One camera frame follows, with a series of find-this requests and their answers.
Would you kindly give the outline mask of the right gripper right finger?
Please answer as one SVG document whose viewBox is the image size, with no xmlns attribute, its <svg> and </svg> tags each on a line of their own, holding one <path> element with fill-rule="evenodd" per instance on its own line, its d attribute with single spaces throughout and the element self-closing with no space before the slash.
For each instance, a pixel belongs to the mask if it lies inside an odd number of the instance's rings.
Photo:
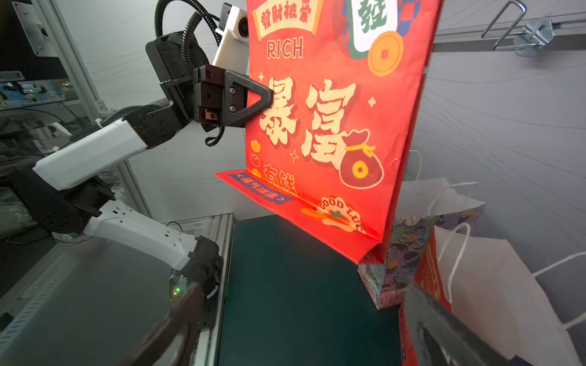
<svg viewBox="0 0 586 366">
<path fill-rule="evenodd" d="M 509 365 L 418 284 L 405 294 L 407 328 L 419 365 Z"/>
</svg>

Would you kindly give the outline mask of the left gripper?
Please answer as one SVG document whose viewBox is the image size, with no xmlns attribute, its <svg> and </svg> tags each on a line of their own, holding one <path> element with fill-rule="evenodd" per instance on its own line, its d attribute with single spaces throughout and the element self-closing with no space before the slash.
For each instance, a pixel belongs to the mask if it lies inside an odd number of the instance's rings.
<svg viewBox="0 0 586 366">
<path fill-rule="evenodd" d="M 245 127 L 273 104 L 273 90 L 248 76 L 210 64 L 193 70 L 193 120 L 204 132 Z"/>
</svg>

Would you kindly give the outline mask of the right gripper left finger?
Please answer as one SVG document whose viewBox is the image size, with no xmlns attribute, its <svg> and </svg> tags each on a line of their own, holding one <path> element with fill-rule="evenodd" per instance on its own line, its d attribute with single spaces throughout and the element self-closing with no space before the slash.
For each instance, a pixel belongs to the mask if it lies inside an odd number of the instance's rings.
<svg viewBox="0 0 586 366">
<path fill-rule="evenodd" d="M 201 329 L 206 296 L 195 283 L 162 323 L 129 355 L 122 365 L 190 365 Z"/>
</svg>

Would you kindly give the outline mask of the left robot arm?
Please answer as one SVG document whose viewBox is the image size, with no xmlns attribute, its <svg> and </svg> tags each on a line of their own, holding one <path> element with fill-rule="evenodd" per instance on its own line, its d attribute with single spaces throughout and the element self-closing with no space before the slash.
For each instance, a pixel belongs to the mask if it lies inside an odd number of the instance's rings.
<svg viewBox="0 0 586 366">
<path fill-rule="evenodd" d="M 246 75 L 249 28 L 244 10 L 224 4 L 220 17 L 193 1 L 193 15 L 181 31 L 165 34 L 167 2 L 155 8 L 155 39 L 146 54 L 163 98 L 117 111 L 64 148 L 5 175 L 10 188 L 47 232 L 86 234 L 127 245 L 172 269 L 169 295 L 183 297 L 195 285 L 213 297 L 221 283 L 218 245 L 161 224 L 119 201 L 100 173 L 121 161 L 200 124 L 217 131 L 205 139 L 217 145 L 227 128 L 243 128 L 273 103 L 273 91 Z"/>
</svg>

